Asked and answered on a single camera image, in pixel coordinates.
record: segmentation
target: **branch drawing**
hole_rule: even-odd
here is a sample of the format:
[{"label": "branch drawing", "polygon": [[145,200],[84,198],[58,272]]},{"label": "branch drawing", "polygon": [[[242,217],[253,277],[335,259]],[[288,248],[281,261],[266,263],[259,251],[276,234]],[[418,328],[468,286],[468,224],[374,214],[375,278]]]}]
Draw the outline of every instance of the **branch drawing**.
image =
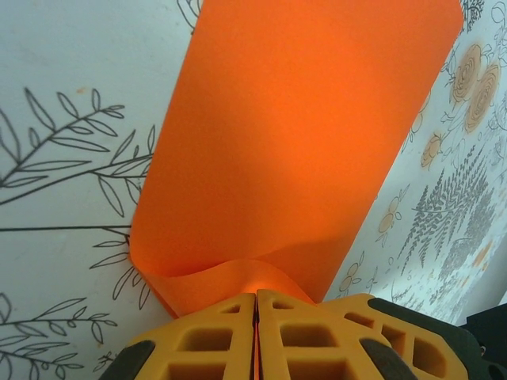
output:
[{"label": "branch drawing", "polygon": [[23,371],[29,372],[30,380],[40,380],[50,371],[65,380],[69,370],[84,367],[71,361],[77,352],[62,351],[70,348],[71,343],[65,339],[69,339],[71,330],[89,325],[93,338],[103,344],[103,327],[117,326],[115,321],[105,319],[108,313],[85,317],[88,308],[85,300],[68,299],[33,318],[16,320],[12,318],[12,302],[5,293],[0,293],[0,330],[8,332],[0,334],[0,371],[6,374],[6,380],[21,378],[19,374]]},{"label": "branch drawing", "polygon": [[[114,142],[118,133],[111,122],[124,118],[124,106],[102,106],[100,93],[93,89],[91,111],[81,114],[65,94],[56,93],[56,96],[63,111],[71,118],[62,125],[57,125],[33,93],[25,89],[25,99],[40,124],[39,127],[29,127],[25,135],[0,109],[0,152],[5,151],[10,160],[10,167],[0,174],[0,206],[92,173],[97,176],[97,188],[111,208],[124,217],[124,201],[118,186],[121,184],[126,196],[137,203],[154,153],[155,126],[150,129],[145,148],[134,143],[133,130],[113,153],[109,140]],[[46,158],[48,151],[55,155],[54,159]],[[108,155],[112,158],[104,165],[104,158]]]},{"label": "branch drawing", "polygon": [[109,251],[112,249],[112,252],[105,258],[90,266],[90,269],[103,268],[110,265],[122,265],[122,267],[125,268],[125,271],[116,281],[115,286],[112,289],[112,300],[116,301],[125,286],[130,283],[133,288],[139,289],[137,306],[139,310],[141,310],[146,304],[151,291],[143,277],[135,270],[132,263],[128,260],[130,236],[121,230],[114,230],[110,228],[104,228],[104,230],[119,236],[119,238],[103,241],[93,246],[97,249],[108,249]]}]

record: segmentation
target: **plant illustration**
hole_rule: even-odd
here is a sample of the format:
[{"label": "plant illustration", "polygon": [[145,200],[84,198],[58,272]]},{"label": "plant illustration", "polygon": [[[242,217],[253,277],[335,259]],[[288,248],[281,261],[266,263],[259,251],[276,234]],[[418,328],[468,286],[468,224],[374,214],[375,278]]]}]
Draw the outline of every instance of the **plant illustration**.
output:
[{"label": "plant illustration", "polygon": [[409,145],[409,143],[412,143],[414,141],[415,135],[421,130],[422,123],[424,121],[424,111],[426,110],[426,107],[429,103],[429,98],[431,97],[431,91],[428,93],[428,96],[425,99],[425,102],[421,106],[421,109],[417,113],[417,116],[415,118],[415,121],[412,123],[412,127],[410,127],[409,134],[406,136],[405,141],[403,142],[401,152],[406,149],[406,147]]},{"label": "plant illustration", "polygon": [[4,173],[0,173],[0,206],[60,182],[93,174],[111,208],[124,217],[119,186],[137,203],[153,157],[155,127],[150,129],[145,147],[135,142],[133,130],[111,151],[110,146],[119,138],[113,123],[124,118],[124,106],[104,106],[96,89],[91,92],[87,112],[79,111],[67,95],[56,96],[68,116],[64,123],[56,123],[28,88],[25,99],[39,126],[23,131],[14,127],[0,109],[0,153],[3,150],[9,161],[2,167]]},{"label": "plant illustration", "polygon": [[405,197],[406,192],[408,191],[410,184],[408,184],[404,189],[400,189],[399,194],[395,196],[392,201],[389,203],[389,207],[387,208],[386,214],[383,216],[382,220],[379,224],[379,237],[375,241],[381,241],[382,247],[385,246],[387,240],[387,233],[390,229],[395,225],[395,220],[402,220],[402,214],[398,211],[398,206],[402,202]]},{"label": "plant illustration", "polygon": [[115,321],[106,319],[108,313],[88,312],[86,298],[73,298],[47,309],[29,319],[14,319],[13,305],[6,294],[0,293],[0,374],[5,380],[22,378],[40,380],[53,373],[64,380],[70,371],[83,368],[74,361],[77,352],[71,348],[69,335],[80,325],[88,325],[98,344],[104,343],[103,328],[116,327]]},{"label": "plant illustration", "polygon": [[465,24],[463,30],[470,32],[472,26],[482,16],[484,10],[484,0],[460,0]]},{"label": "plant illustration", "polygon": [[338,287],[340,293],[336,298],[346,297],[347,295],[349,295],[350,286],[360,283],[363,280],[360,277],[356,277],[357,271],[359,271],[359,268],[363,264],[363,261],[364,261],[364,251],[361,253],[359,260],[350,265],[349,270],[347,271],[347,275],[341,281],[340,286]]},{"label": "plant illustration", "polygon": [[119,238],[103,241],[93,246],[97,249],[107,249],[109,253],[105,258],[90,266],[90,269],[103,268],[111,265],[121,265],[122,268],[125,268],[124,273],[116,281],[112,289],[112,299],[116,301],[125,286],[130,283],[133,288],[139,289],[137,306],[139,310],[141,310],[150,296],[150,288],[128,259],[130,236],[122,230],[111,228],[104,228],[104,230],[115,234]]},{"label": "plant illustration", "polygon": [[422,267],[430,249],[435,252],[436,260],[487,191],[486,159],[482,151],[473,158],[474,149],[475,146],[451,176],[444,179],[443,169],[433,190],[425,187],[413,209],[414,222],[398,254],[398,259],[406,254],[402,274],[416,250]]},{"label": "plant illustration", "polygon": [[118,187],[127,189],[130,200],[137,204],[141,195],[141,188],[150,168],[155,144],[155,125],[151,127],[146,141],[146,152],[139,155],[142,148],[135,145],[132,155],[128,154],[128,148],[133,146],[132,141],[135,130],[127,136],[112,156],[109,165],[93,171],[97,176],[98,185],[108,200],[109,205],[119,215],[124,217],[124,207],[121,197],[118,195]]},{"label": "plant illustration", "polygon": [[97,359],[98,363],[93,369],[93,372],[98,372],[102,368],[107,367],[117,356],[118,354],[113,355],[111,351],[108,351],[107,354],[102,355],[100,358]]},{"label": "plant illustration", "polygon": [[196,28],[197,18],[199,18],[200,10],[204,0],[177,0],[177,6],[185,22],[192,29],[192,33]]}]

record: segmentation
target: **leaf drawing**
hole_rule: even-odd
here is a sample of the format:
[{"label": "leaf drawing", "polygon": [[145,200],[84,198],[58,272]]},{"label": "leaf drawing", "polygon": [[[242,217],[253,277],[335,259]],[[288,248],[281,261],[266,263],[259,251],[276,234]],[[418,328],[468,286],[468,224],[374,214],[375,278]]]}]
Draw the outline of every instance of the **leaf drawing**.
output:
[{"label": "leaf drawing", "polygon": [[147,144],[148,144],[148,152],[150,152],[150,154],[153,154],[153,147],[155,145],[155,125],[153,125],[150,129]]},{"label": "leaf drawing", "polygon": [[414,208],[414,222],[398,255],[400,258],[403,253],[406,254],[402,274],[416,250],[421,266],[424,266],[430,247],[433,247],[436,260],[487,190],[486,159],[482,151],[473,157],[474,150],[475,147],[472,147],[451,176],[444,179],[443,169],[433,190],[429,191],[426,186],[423,191]]},{"label": "leaf drawing", "polygon": [[32,327],[28,324],[24,323],[17,323],[15,325],[16,330],[19,331],[22,334],[28,335],[28,336],[42,336],[44,338],[47,338],[48,336],[41,332],[39,329],[36,329],[35,327]]},{"label": "leaf drawing", "polygon": [[67,336],[65,329],[56,322],[49,322],[49,329],[57,335]]},{"label": "leaf drawing", "polygon": [[127,271],[118,279],[116,286],[112,290],[112,299],[116,300],[120,295],[120,292],[123,290],[125,284],[127,283],[132,273],[135,271],[134,267],[130,267]]},{"label": "leaf drawing", "polygon": [[90,152],[109,152],[108,148],[96,144],[95,142],[86,141],[83,139],[75,139],[72,137],[53,137],[50,141],[61,146],[88,150]]},{"label": "leaf drawing", "polygon": [[95,338],[95,340],[98,343],[103,344],[104,343],[104,336],[102,335],[101,326],[97,322],[94,322],[94,323],[92,323],[91,329],[92,329],[93,338]]},{"label": "leaf drawing", "polygon": [[10,300],[4,293],[0,293],[0,325],[6,323],[9,320],[10,312],[13,307],[10,304]]},{"label": "leaf drawing", "polygon": [[21,160],[21,145],[13,125],[7,115],[0,108],[0,146],[5,149],[9,156],[15,161]]},{"label": "leaf drawing", "polygon": [[148,297],[150,295],[150,288],[148,287],[148,284],[145,283],[143,285],[143,289],[141,289],[141,294],[139,295],[139,310],[141,310],[146,303],[146,300],[148,300]]},{"label": "leaf drawing", "polygon": [[116,151],[114,156],[112,156],[111,163],[113,163],[114,160],[116,160],[128,148],[128,146],[134,139],[134,135],[135,130],[132,131],[132,133],[129,136],[127,136],[127,138],[120,144],[120,146],[118,146],[118,150]]},{"label": "leaf drawing", "polygon": [[141,166],[141,165],[144,165],[148,162],[151,162],[151,157],[146,157],[146,158],[143,158],[141,160],[132,160],[132,161],[127,161],[125,162],[124,164],[118,166],[114,172],[112,172],[112,175],[113,176],[121,176],[122,174],[125,174],[127,172],[130,172],[131,170]]},{"label": "leaf drawing", "polygon": [[65,94],[56,93],[56,96],[58,97],[58,100],[66,113],[75,117],[76,119],[79,118],[78,110],[76,109],[76,107],[72,104],[71,100]]},{"label": "leaf drawing", "polygon": [[70,131],[73,131],[74,133],[78,135],[92,135],[93,131],[89,128],[80,127],[78,125],[75,125],[73,127],[69,127]]},{"label": "leaf drawing", "polygon": [[61,170],[74,168],[75,166],[89,164],[91,161],[68,160],[68,161],[43,161],[36,164],[22,166],[24,172],[45,172],[48,170]]},{"label": "leaf drawing", "polygon": [[8,180],[3,183],[4,188],[20,188],[21,186],[26,186],[27,184],[32,184],[34,182],[43,180],[48,176],[34,176],[34,177],[25,177],[19,178],[17,180]]},{"label": "leaf drawing", "polygon": [[484,0],[460,0],[460,2],[465,20],[463,30],[466,29],[467,32],[470,32],[474,23],[481,18]]},{"label": "leaf drawing", "polygon": [[32,148],[37,148],[40,145],[39,134],[35,129],[33,129],[33,127],[29,128],[29,140]]},{"label": "leaf drawing", "polygon": [[[123,119],[120,111],[124,106],[113,104],[101,108],[101,96],[96,89],[92,91],[93,111],[90,113],[79,112],[64,93],[57,92],[56,97],[63,111],[71,116],[71,120],[63,125],[55,122],[29,89],[25,89],[26,101],[35,120],[43,127],[31,126],[26,132],[20,133],[21,129],[13,126],[6,113],[0,109],[0,150],[4,150],[13,160],[11,167],[0,177],[0,205],[52,184],[104,168],[102,154],[110,152],[109,145],[106,141],[103,142],[104,139],[97,141],[95,135],[115,139],[117,133],[106,119]],[[54,145],[66,149],[59,150],[58,157],[54,158],[41,153],[50,150]],[[88,156],[76,158],[76,150],[78,156]],[[23,172],[46,175],[22,176]]]},{"label": "leaf drawing", "polygon": [[74,313],[74,315],[72,316],[72,318],[73,319],[78,319],[79,317],[81,317],[85,313],[87,307],[88,306],[83,306],[81,309],[79,309],[78,311],[76,311]]},{"label": "leaf drawing", "polygon": [[114,117],[115,119],[123,119],[125,116],[123,116],[122,113],[118,111],[114,111],[111,108],[106,108],[102,110],[102,113],[106,114],[107,116]]},{"label": "leaf drawing", "polygon": [[[78,323],[88,324],[91,336],[101,344],[104,343],[103,326],[117,326],[115,321],[102,319],[107,317],[108,313],[95,313],[90,317],[82,317],[86,312],[86,306],[81,307],[72,317],[65,318],[60,314],[61,312],[68,313],[70,308],[80,306],[86,300],[85,298],[68,299],[50,307],[37,317],[22,321],[9,321],[8,318],[5,318],[6,315],[7,317],[10,316],[11,302],[5,294],[0,294],[0,300],[3,301],[3,304],[0,302],[0,306],[4,308],[6,305],[8,306],[7,311],[2,310],[4,316],[2,325],[13,326],[21,333],[21,335],[13,334],[0,339],[0,366],[3,366],[3,368],[0,367],[0,374],[7,373],[7,378],[13,377],[14,371],[17,371],[15,367],[18,365],[27,366],[26,373],[29,374],[30,379],[39,378],[40,370],[47,371],[50,369],[53,370],[57,378],[65,379],[67,370],[73,371],[84,368],[80,363],[71,362],[78,355],[77,352],[62,353],[60,350],[53,351],[54,348],[65,348],[71,345],[67,341],[54,340],[55,338],[67,337],[67,332],[62,327],[65,322],[67,325],[73,325],[74,327]],[[48,329],[48,333],[42,331],[44,327]],[[75,345],[73,338],[67,337],[67,339]]]},{"label": "leaf drawing", "polygon": [[120,245],[127,244],[126,241],[117,241],[117,240],[109,240],[103,241],[102,243],[96,244],[94,248],[109,248],[109,247],[118,247]]},{"label": "leaf drawing", "polygon": [[107,265],[113,265],[116,263],[121,263],[122,261],[125,261],[128,259],[128,252],[122,252],[117,253],[115,255],[106,257],[103,260],[100,260],[98,263],[95,263],[90,267],[90,269],[99,268],[99,267],[105,267]]},{"label": "leaf drawing", "polygon": [[92,107],[94,111],[101,109],[101,95],[96,89],[92,89]]},{"label": "leaf drawing", "polygon": [[49,314],[56,313],[56,312],[58,312],[60,310],[68,309],[69,307],[72,307],[74,305],[77,305],[78,303],[83,302],[85,299],[86,298],[68,299],[68,300],[63,301],[63,302],[59,303],[58,305],[54,305],[53,307],[51,307],[48,310],[44,311],[41,315],[39,315],[35,319],[41,319],[42,317],[45,317],[45,316],[47,316]]},{"label": "leaf drawing", "polygon": [[144,282],[143,277],[134,269],[132,264],[128,261],[128,251],[126,251],[126,247],[128,248],[129,244],[129,236],[126,233],[113,230],[113,229],[105,229],[114,234],[121,235],[123,237],[123,241],[103,241],[102,243],[96,244],[94,248],[115,248],[119,247],[116,252],[108,254],[108,256],[100,259],[98,262],[90,266],[90,269],[96,268],[104,268],[110,267],[111,265],[120,265],[122,268],[122,274],[120,278],[114,284],[114,288],[112,289],[112,300],[115,301],[120,296],[121,292],[125,288],[127,283],[131,283],[132,287],[137,287],[139,289],[139,298],[138,298],[138,307],[141,310],[146,301],[150,296],[150,288]]},{"label": "leaf drawing", "polygon": [[125,184],[127,185],[128,194],[132,202],[137,204],[139,196],[141,195],[141,189],[131,179],[125,178]]},{"label": "leaf drawing", "polygon": [[192,29],[192,33],[196,28],[197,18],[199,17],[202,4],[203,0],[177,0],[177,6],[181,15]]},{"label": "leaf drawing", "polygon": [[104,178],[99,176],[98,183],[101,186],[102,193],[109,202],[109,205],[116,211],[119,216],[124,216],[124,208],[121,204],[120,197],[116,194],[116,191],[111,184]]},{"label": "leaf drawing", "polygon": [[100,120],[95,120],[88,118],[86,122],[95,130],[103,133],[107,136],[117,137],[118,134],[106,123],[101,122]]},{"label": "leaf drawing", "polygon": [[35,115],[42,125],[54,131],[56,129],[55,121],[53,121],[48,112],[40,105],[39,101],[33,96],[29,89],[25,89],[25,96],[32,109],[33,115]]}]

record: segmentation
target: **wallpaper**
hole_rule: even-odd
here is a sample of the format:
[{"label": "wallpaper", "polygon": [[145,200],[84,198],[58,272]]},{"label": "wallpaper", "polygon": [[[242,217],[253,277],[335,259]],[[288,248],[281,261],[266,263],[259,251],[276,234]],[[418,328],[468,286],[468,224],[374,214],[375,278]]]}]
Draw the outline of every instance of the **wallpaper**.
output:
[{"label": "wallpaper", "polygon": [[[463,30],[327,299],[367,292],[453,322],[498,251],[507,10],[461,2]],[[170,319],[128,260],[129,228],[202,2],[85,3],[0,13],[1,380],[98,378]]]},{"label": "wallpaper", "polygon": [[368,292],[454,322],[506,231],[504,2],[461,2],[440,74],[326,299]]}]

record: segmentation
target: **folded paper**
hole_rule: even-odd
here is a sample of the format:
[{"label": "folded paper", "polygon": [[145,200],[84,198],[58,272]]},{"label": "folded paper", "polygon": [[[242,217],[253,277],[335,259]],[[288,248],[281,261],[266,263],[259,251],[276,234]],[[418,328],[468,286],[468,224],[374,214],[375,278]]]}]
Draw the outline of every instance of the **folded paper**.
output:
[{"label": "folded paper", "polygon": [[207,1],[132,227],[167,309],[320,302],[461,26],[457,0]]}]

